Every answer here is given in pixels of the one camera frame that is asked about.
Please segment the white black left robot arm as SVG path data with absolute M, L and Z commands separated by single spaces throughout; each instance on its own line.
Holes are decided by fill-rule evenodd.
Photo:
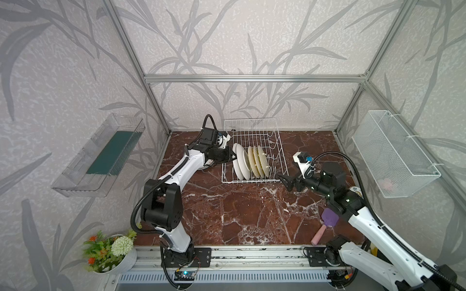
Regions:
M 162 259 L 171 260 L 170 266 L 182 267 L 195 260 L 192 238 L 182 224 L 182 190 L 197 171 L 236 159 L 228 145 L 230 139 L 207 114 L 199 135 L 184 146 L 182 159 L 159 179 L 149 179 L 144 185 L 143 196 L 131 214 L 131 228 L 140 235 L 159 235 L 166 242 L 161 245 Z

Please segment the white plate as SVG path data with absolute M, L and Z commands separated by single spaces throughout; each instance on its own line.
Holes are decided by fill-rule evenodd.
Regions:
M 251 179 L 251 169 L 250 169 L 250 165 L 249 165 L 248 154 L 246 153 L 245 148 L 242 145 L 238 144 L 238 143 L 237 143 L 236 151 L 237 151 L 237 159 L 238 159 L 238 162 L 239 162 L 241 172 L 243 173 L 244 179 L 245 180 L 250 180 Z
M 236 147 L 237 147 L 237 143 L 234 143 L 234 145 L 233 145 L 233 152 L 234 152 L 235 160 L 233 161 L 233 167 L 234 167 L 234 172 L 235 172 L 237 178 L 238 178 L 240 181 L 242 181 L 242 180 L 244 179 L 244 176 L 243 176 L 243 173 L 241 172 L 241 169 L 240 169 L 240 166 L 239 166 L 239 162 L 238 162 L 238 159 L 237 159 Z

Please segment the white wire dish rack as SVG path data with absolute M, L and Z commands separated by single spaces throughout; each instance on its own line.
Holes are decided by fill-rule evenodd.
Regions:
M 272 183 L 288 174 L 278 123 L 274 118 L 224 120 L 237 159 L 222 166 L 222 182 Z

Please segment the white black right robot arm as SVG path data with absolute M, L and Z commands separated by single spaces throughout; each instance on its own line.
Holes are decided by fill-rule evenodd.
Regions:
M 410 246 L 385 224 L 373 210 L 364 187 L 359 192 L 347 187 L 347 174 L 338 162 L 324 162 L 319 174 L 315 158 L 306 152 L 293 156 L 299 172 L 277 177 L 288 191 L 308 188 L 322 195 L 326 205 L 341 220 L 347 221 L 366 237 L 358 247 L 342 235 L 327 243 L 330 264 L 343 263 L 363 272 L 388 291 L 462 291 L 457 274 L 447 265 L 436 265 Z

